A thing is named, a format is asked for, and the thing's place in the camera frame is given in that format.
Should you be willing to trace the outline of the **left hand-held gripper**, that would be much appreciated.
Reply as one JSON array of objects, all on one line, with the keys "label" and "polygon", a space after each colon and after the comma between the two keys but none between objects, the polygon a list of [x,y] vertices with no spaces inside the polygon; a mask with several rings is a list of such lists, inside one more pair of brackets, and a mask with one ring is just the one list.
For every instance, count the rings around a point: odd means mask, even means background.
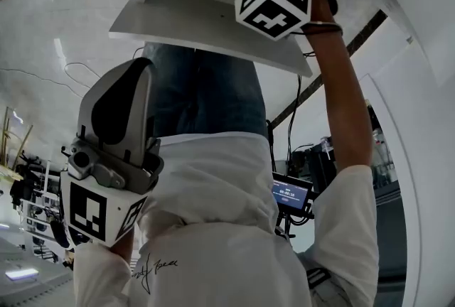
[{"label": "left hand-held gripper", "polygon": [[[153,83],[154,66],[146,58],[106,72],[82,99],[78,135],[102,142],[107,153],[76,138],[60,174],[68,227],[106,247],[133,228],[164,167],[159,139],[151,138],[145,153]],[[126,162],[143,158],[142,166]]]}]

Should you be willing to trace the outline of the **person's right hand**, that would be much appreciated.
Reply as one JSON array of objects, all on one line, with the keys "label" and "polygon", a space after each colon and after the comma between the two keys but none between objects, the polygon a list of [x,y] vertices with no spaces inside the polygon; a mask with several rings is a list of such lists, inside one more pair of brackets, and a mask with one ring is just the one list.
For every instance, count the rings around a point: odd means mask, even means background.
[{"label": "person's right hand", "polygon": [[334,22],[334,16],[338,12],[337,0],[312,0],[311,20]]}]

